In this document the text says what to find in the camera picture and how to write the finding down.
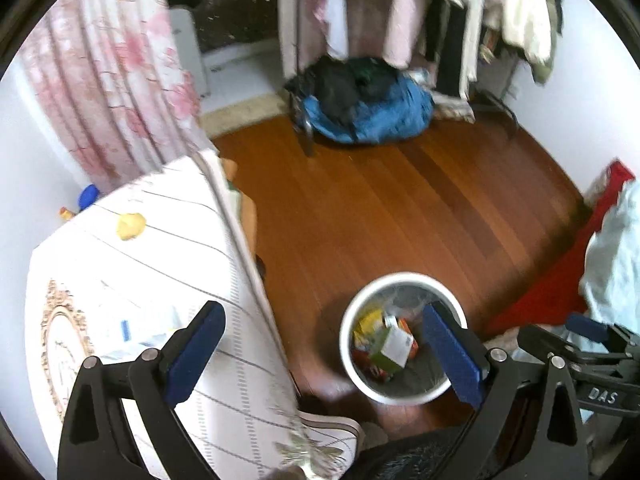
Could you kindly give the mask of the hanging clothes rack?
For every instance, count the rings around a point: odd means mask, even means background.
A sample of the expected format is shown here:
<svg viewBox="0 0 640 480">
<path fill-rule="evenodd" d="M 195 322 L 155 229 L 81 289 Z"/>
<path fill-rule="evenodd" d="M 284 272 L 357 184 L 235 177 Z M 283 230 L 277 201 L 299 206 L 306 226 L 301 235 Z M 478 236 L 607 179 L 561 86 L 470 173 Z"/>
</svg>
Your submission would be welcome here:
<svg viewBox="0 0 640 480">
<path fill-rule="evenodd" d="M 320 58 L 425 64 L 447 116 L 466 114 L 478 64 L 503 50 L 546 84 L 563 26 L 562 0 L 278 0 L 278 12 L 286 80 Z"/>
</svg>

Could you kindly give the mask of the light blue bedding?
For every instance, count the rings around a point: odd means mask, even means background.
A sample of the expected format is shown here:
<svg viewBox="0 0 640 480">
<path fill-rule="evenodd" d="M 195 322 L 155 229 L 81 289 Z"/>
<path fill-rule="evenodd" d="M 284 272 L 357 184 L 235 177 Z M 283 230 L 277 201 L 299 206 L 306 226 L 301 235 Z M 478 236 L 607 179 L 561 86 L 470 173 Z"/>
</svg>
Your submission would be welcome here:
<svg viewBox="0 0 640 480">
<path fill-rule="evenodd" d="M 617 203 L 590 238 L 579 292 L 586 315 L 639 333 L 639 181 L 624 183 Z"/>
</svg>

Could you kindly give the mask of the gold ornate oval mirror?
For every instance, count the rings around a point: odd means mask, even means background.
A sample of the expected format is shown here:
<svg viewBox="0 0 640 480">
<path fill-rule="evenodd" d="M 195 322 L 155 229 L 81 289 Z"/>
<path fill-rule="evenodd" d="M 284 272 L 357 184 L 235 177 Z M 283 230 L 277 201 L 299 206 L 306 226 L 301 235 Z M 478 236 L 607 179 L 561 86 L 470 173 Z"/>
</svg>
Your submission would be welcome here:
<svg viewBox="0 0 640 480">
<path fill-rule="evenodd" d="M 72 293 L 53 280 L 48 284 L 40 339 L 41 367 L 56 414 L 64 422 L 78 370 L 94 350 L 85 312 L 74 306 Z"/>
</svg>

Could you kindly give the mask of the white round trash bin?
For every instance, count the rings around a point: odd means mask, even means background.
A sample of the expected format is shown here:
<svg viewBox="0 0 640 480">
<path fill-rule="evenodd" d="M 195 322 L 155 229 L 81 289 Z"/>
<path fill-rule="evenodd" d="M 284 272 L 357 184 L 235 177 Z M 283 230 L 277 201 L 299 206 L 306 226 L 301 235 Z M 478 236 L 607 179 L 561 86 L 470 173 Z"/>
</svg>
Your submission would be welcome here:
<svg viewBox="0 0 640 480">
<path fill-rule="evenodd" d="M 446 307 L 458 324 L 468 326 L 452 292 L 424 274 L 387 274 L 352 298 L 338 345 L 348 377 L 370 400 L 416 406 L 450 388 L 423 326 L 423 309 L 432 304 Z"/>
</svg>

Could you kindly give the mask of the white cabinet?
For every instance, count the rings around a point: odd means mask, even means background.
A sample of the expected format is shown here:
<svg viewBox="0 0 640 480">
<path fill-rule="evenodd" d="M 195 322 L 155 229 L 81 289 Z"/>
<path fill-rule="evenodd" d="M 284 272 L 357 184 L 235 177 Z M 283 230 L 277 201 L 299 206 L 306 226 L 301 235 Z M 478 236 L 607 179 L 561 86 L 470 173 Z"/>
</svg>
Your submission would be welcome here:
<svg viewBox="0 0 640 480">
<path fill-rule="evenodd" d="M 209 84 L 192 13 L 187 8 L 170 8 L 169 18 L 180 63 L 191 75 L 195 92 L 204 98 Z"/>
</svg>

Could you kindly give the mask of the yellow orange bottle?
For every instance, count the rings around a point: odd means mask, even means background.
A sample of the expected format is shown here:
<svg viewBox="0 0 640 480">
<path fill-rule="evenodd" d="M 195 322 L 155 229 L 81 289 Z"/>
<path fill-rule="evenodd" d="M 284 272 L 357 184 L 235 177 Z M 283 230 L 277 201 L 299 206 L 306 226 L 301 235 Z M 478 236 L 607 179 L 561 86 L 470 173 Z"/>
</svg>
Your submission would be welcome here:
<svg viewBox="0 0 640 480">
<path fill-rule="evenodd" d="M 68 220 L 73 219 L 75 217 L 75 214 L 73 213 L 73 211 L 70 211 L 65 207 L 62 207 L 58 211 L 58 214 L 60 215 L 60 217 L 62 218 L 63 221 L 68 221 Z"/>
</svg>

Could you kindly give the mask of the pink floral curtain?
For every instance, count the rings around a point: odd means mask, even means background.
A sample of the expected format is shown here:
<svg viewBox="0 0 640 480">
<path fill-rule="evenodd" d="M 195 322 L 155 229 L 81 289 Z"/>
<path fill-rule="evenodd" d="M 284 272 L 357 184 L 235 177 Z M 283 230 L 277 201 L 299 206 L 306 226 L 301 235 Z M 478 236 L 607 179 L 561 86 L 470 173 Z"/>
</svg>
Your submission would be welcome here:
<svg viewBox="0 0 640 480">
<path fill-rule="evenodd" d="M 104 194 L 209 148 L 167 0 L 56 0 L 20 57 L 58 140 Z"/>
</svg>

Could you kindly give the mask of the yellow paper packet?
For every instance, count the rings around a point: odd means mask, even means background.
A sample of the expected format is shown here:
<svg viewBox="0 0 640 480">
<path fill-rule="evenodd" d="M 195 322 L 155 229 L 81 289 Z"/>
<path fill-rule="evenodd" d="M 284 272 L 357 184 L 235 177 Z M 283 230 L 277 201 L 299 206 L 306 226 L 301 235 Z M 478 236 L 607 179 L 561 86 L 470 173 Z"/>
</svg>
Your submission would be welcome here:
<svg viewBox="0 0 640 480">
<path fill-rule="evenodd" d="M 368 352 L 378 334 L 385 328 L 384 311 L 376 308 L 363 313 L 352 329 L 352 343 L 359 351 Z"/>
</svg>

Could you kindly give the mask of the blue and black clothes pile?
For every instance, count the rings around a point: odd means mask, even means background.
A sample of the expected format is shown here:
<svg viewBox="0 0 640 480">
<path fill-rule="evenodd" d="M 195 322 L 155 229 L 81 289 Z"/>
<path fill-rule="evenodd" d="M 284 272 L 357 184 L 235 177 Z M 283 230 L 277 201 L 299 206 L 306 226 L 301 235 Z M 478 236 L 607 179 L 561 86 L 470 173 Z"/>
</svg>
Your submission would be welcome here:
<svg viewBox="0 0 640 480">
<path fill-rule="evenodd" d="M 323 55 L 284 85 L 296 124 L 338 144 L 412 139 L 431 123 L 431 92 L 382 58 Z"/>
</svg>

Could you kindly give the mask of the red blanket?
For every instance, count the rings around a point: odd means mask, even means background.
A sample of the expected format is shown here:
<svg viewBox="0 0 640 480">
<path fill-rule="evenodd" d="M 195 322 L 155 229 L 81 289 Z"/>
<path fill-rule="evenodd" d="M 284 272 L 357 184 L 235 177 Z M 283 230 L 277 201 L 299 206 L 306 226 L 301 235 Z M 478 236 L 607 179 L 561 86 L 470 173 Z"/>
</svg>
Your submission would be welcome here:
<svg viewBox="0 0 640 480">
<path fill-rule="evenodd" d="M 588 243 L 602 228 L 603 218 L 617 203 L 623 185 L 634 180 L 634 174 L 619 160 L 610 163 L 605 177 L 604 191 L 591 217 L 578 231 L 574 245 L 518 301 L 485 326 L 485 336 L 498 336 L 511 328 L 528 324 L 563 325 L 572 312 L 584 313 L 587 310 L 585 300 L 579 295 L 578 284 L 584 275 Z"/>
</svg>

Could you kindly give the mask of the blue bottle cap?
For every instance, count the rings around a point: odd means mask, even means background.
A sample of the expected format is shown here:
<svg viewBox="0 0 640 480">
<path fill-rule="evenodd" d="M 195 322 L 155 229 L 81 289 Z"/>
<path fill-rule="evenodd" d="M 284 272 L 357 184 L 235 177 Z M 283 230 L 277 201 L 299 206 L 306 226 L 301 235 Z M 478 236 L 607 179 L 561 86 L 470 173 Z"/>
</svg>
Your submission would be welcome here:
<svg viewBox="0 0 640 480">
<path fill-rule="evenodd" d="M 87 209 L 100 198 L 100 195 L 100 190 L 94 184 L 88 185 L 78 197 L 78 209 L 80 211 Z"/>
</svg>

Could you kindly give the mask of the yellow lemon peel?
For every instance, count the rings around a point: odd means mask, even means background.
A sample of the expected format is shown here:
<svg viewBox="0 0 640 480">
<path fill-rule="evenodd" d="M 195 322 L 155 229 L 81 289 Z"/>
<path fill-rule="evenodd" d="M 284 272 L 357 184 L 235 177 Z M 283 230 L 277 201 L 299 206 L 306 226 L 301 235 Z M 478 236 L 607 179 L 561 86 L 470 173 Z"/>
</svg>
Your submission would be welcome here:
<svg viewBox="0 0 640 480">
<path fill-rule="evenodd" d="M 142 214 L 121 214 L 117 222 L 117 235 L 121 240 L 132 240 L 144 231 L 145 226 Z"/>
</svg>

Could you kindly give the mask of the green white carton box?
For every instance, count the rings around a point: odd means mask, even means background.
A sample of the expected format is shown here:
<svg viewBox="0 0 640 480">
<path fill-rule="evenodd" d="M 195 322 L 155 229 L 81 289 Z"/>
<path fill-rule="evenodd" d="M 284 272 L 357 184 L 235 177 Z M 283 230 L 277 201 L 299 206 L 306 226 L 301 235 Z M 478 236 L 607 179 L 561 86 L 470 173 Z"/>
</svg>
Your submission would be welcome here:
<svg viewBox="0 0 640 480">
<path fill-rule="evenodd" d="M 372 344 L 369 360 L 386 374 L 393 375 L 406 367 L 415 346 L 416 340 L 412 333 L 400 325 L 386 326 Z"/>
</svg>

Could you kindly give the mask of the white checked tablecloth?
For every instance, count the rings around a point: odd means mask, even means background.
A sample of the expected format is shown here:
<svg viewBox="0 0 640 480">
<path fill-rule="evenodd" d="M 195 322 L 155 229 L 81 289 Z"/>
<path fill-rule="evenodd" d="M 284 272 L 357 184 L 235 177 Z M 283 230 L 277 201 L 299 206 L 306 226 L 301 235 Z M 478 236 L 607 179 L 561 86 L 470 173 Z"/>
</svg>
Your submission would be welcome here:
<svg viewBox="0 0 640 480">
<path fill-rule="evenodd" d="M 121 214 L 146 226 L 121 240 Z M 303 413 L 264 285 L 213 150 L 170 162 L 103 197 L 32 252 L 25 351 L 30 393 L 51 453 L 63 422 L 41 367 L 40 321 L 49 282 L 85 312 L 93 356 L 131 361 L 160 348 L 207 301 L 226 329 L 190 398 L 177 406 L 189 436 L 224 479 L 260 479 L 296 466 L 309 479 L 340 478 L 361 430 L 351 419 Z"/>
</svg>

